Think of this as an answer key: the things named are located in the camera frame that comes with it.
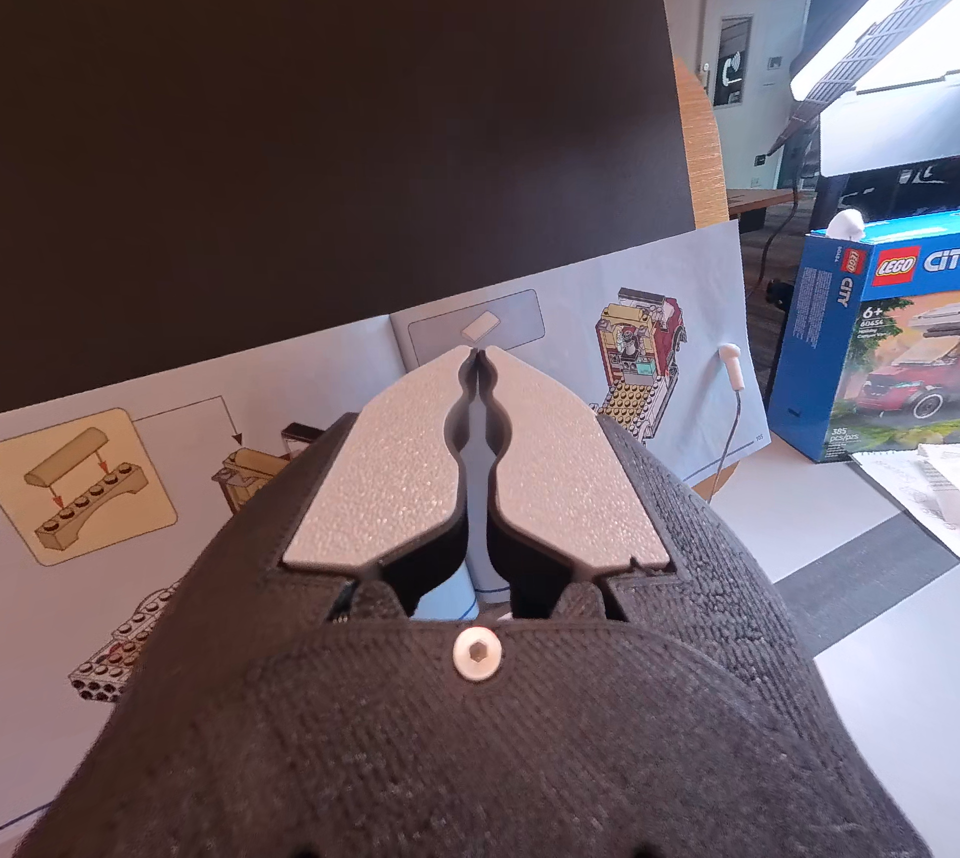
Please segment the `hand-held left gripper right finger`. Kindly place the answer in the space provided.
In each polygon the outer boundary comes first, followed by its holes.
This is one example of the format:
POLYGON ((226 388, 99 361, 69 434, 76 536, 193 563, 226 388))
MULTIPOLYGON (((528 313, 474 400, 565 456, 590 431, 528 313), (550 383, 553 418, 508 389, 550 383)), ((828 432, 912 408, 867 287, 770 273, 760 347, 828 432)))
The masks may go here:
POLYGON ((486 544, 500 574, 534 574, 535 553, 570 574, 661 569, 669 553, 596 413, 498 347, 480 357, 487 441, 486 544))

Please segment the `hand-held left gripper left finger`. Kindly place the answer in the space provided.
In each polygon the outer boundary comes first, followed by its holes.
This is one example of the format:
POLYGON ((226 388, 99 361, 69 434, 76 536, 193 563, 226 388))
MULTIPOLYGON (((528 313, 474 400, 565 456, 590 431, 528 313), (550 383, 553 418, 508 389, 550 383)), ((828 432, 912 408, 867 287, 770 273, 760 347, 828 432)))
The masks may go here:
POLYGON ((460 451, 476 350, 454 347, 360 411, 282 555, 306 571, 379 571, 466 517, 460 451))

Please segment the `building instruction booklet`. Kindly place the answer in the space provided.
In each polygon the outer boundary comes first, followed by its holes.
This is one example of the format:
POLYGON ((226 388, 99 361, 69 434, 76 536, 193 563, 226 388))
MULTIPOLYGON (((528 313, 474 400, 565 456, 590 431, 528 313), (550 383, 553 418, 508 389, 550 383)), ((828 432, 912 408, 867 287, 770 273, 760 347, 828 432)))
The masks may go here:
POLYGON ((2 856, 114 705, 74 669, 152 609, 263 472, 406 372, 495 346, 626 428, 678 478, 717 468, 747 347, 740 244, 716 224, 224 357, 2 413, 2 856))

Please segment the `grey desk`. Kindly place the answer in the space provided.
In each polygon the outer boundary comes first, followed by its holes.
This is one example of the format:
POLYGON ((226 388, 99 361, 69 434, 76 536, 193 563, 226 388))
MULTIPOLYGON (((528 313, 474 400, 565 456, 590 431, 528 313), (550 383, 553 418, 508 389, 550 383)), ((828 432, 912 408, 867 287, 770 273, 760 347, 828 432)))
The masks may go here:
POLYGON ((870 768, 931 852, 958 856, 958 558, 855 465, 776 435, 713 506, 777 586, 870 768))

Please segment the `blue toy set box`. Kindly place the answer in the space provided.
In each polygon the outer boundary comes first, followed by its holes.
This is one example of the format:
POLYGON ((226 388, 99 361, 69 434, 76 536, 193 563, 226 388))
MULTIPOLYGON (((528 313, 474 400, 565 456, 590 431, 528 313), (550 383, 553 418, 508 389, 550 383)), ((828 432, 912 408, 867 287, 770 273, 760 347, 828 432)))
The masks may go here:
POLYGON ((959 442, 959 212, 805 239, 767 420, 815 463, 959 442))

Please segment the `wooden table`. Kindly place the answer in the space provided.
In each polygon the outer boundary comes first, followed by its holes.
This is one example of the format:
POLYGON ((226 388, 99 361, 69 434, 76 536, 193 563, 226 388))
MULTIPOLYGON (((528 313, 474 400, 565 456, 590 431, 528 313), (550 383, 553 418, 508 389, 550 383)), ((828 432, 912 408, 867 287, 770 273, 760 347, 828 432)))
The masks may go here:
POLYGON ((727 211, 730 219, 747 213, 765 211, 769 207, 792 203, 798 192, 786 189, 726 189, 727 211))

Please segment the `white paper bag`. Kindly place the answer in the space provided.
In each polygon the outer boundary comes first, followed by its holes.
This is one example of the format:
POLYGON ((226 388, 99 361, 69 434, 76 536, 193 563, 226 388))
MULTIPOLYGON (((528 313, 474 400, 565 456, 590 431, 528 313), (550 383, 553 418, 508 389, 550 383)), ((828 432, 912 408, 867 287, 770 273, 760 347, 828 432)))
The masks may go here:
POLYGON ((852 454, 870 479, 959 556, 959 445, 852 454))

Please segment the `dark wall sign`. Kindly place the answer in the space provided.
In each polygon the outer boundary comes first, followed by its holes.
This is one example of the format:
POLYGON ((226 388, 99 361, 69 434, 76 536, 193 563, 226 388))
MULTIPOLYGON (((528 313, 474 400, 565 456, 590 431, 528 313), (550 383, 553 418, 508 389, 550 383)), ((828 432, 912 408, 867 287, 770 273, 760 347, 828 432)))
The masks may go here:
POLYGON ((714 108, 743 103, 752 27, 753 15, 721 19, 713 83, 714 108))

